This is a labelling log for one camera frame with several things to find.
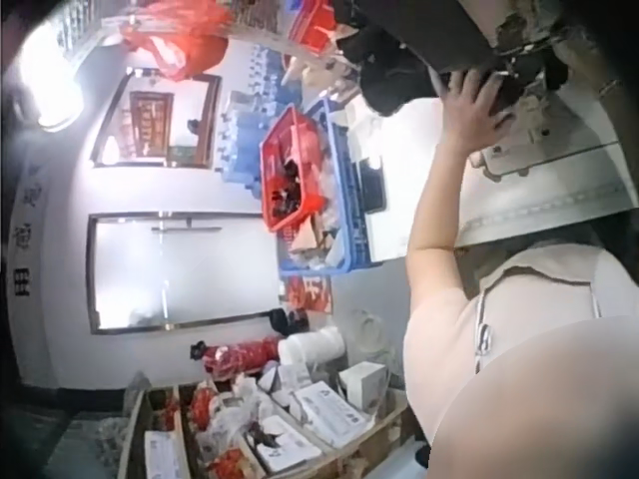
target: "white table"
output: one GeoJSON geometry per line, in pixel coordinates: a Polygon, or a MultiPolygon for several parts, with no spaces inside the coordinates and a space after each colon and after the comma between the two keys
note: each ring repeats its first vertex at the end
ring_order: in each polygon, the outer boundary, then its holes
{"type": "MultiPolygon", "coordinates": [[[[549,230],[639,206],[621,147],[604,110],[567,90],[566,104],[612,145],[532,168],[500,183],[470,164],[461,192],[458,245],[549,230]]],[[[386,210],[367,215],[371,259],[405,256],[412,219],[441,131],[441,102],[415,100],[382,119],[356,97],[346,107],[352,159],[380,160],[386,210]]]]}

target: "blue basket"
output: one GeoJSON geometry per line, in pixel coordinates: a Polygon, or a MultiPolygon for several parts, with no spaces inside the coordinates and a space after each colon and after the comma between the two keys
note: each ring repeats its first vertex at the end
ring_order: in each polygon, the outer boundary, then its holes
{"type": "Polygon", "coordinates": [[[333,200],[338,203],[344,259],[338,267],[311,269],[299,266],[291,259],[282,233],[278,233],[278,260],[282,277],[333,276],[374,266],[370,262],[366,221],[359,197],[356,168],[348,152],[347,129],[335,125],[328,117],[330,112],[338,109],[337,103],[322,99],[308,108],[306,115],[315,120],[319,134],[324,134],[330,149],[329,157],[333,162],[335,184],[339,192],[338,197],[333,200]]]}

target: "bright ceiling light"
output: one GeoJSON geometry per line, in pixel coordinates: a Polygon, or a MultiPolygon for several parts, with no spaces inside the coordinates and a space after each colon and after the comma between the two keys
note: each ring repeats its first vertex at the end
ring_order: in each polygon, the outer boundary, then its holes
{"type": "Polygon", "coordinates": [[[103,165],[116,165],[120,161],[120,147],[115,137],[107,138],[102,152],[103,165]]]}
{"type": "Polygon", "coordinates": [[[74,74],[53,26],[43,23],[27,38],[20,54],[20,75],[33,95],[43,129],[62,130],[82,113],[84,99],[74,74]]]}

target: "window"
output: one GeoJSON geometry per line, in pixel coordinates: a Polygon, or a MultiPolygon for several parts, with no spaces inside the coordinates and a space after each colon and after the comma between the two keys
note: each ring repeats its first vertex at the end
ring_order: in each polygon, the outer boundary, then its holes
{"type": "Polygon", "coordinates": [[[98,167],[210,168],[221,78],[173,82],[131,68],[120,83],[92,152],[98,167]]]}
{"type": "Polygon", "coordinates": [[[265,316],[278,306],[280,288],[269,239],[255,214],[91,216],[92,331],[171,330],[265,316]]]}

